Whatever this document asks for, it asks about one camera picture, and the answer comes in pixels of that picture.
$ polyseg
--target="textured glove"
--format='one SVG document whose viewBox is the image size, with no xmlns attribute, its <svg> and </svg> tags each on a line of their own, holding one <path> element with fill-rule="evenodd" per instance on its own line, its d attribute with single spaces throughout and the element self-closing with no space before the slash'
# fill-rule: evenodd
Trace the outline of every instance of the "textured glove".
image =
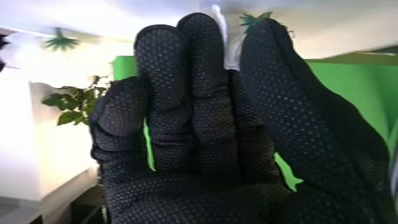
<svg viewBox="0 0 398 224">
<path fill-rule="evenodd" d="M 113 223 L 395 223 L 381 136 L 274 20 L 246 38 L 243 75 L 223 52 L 205 14 L 139 33 L 139 77 L 113 85 L 91 115 Z M 305 179 L 296 193 L 273 142 Z"/>
</svg>

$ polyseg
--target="green screen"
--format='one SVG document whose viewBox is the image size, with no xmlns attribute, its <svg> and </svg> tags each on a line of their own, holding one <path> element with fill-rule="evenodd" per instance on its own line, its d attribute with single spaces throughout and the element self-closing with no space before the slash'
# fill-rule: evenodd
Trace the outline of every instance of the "green screen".
<svg viewBox="0 0 398 224">
<path fill-rule="evenodd" d="M 356 105 L 365 119 L 383 135 L 390 152 L 394 153 L 398 140 L 398 65 L 385 65 L 383 63 L 346 64 L 312 61 L 310 66 L 324 85 Z M 116 80 L 122 80 L 136 74 L 134 57 L 118 57 L 115 63 Z M 301 180 L 294 176 L 290 166 L 280 155 L 276 159 L 283 167 L 290 187 L 296 188 Z"/>
</svg>

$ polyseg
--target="finger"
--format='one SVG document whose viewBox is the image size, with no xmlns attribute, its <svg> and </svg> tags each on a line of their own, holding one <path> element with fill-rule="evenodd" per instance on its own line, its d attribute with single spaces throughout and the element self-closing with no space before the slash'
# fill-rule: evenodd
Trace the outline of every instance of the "finger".
<svg viewBox="0 0 398 224">
<path fill-rule="evenodd" d="M 202 144 L 200 164 L 207 176 L 239 182 L 239 156 L 228 73 L 225 71 L 225 44 L 219 25 L 202 13 L 179 24 L 189 39 L 193 76 L 193 125 Z"/>
<path fill-rule="evenodd" d="M 241 72 L 232 70 L 230 77 L 244 181 L 250 184 L 282 183 L 285 178 L 274 159 L 274 143 L 244 93 Z"/>
<path fill-rule="evenodd" d="M 255 26 L 244 41 L 243 77 L 276 148 L 305 179 L 299 192 L 322 189 L 386 214 L 386 144 L 356 107 L 324 87 L 273 19 Z M 328 209 L 322 200 L 319 209 Z"/>
<path fill-rule="evenodd" d="M 93 157 L 104 169 L 106 187 L 150 171 L 143 123 L 148 90 L 143 79 L 129 78 L 111 87 L 90 117 Z"/>
<path fill-rule="evenodd" d="M 152 83 L 150 134 L 159 171 L 196 170 L 187 80 L 187 42 L 175 27 L 157 25 L 138 35 L 139 75 Z"/>
</svg>

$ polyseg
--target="black glove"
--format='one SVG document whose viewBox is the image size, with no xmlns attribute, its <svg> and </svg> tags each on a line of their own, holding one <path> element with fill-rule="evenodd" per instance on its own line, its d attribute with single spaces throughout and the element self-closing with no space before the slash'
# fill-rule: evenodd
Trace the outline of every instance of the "black glove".
<svg viewBox="0 0 398 224">
<path fill-rule="evenodd" d="M 285 27 L 267 19 L 251 29 L 243 76 L 225 71 L 223 49 L 205 14 L 138 36 L 139 77 L 116 83 L 91 116 L 113 222 L 395 223 L 386 145 L 315 78 Z M 305 179 L 298 193 L 273 142 Z"/>
</svg>

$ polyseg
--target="ceiling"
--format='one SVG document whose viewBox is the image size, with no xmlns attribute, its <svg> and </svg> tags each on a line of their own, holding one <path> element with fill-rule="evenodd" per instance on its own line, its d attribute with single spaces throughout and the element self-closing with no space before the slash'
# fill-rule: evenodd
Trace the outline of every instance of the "ceiling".
<svg viewBox="0 0 398 224">
<path fill-rule="evenodd" d="M 216 2 L 237 20 L 244 12 L 274 11 L 306 58 L 398 43 L 398 0 L 0 0 L 0 28 L 42 35 L 61 27 L 134 41 L 148 25 L 175 25 Z"/>
</svg>

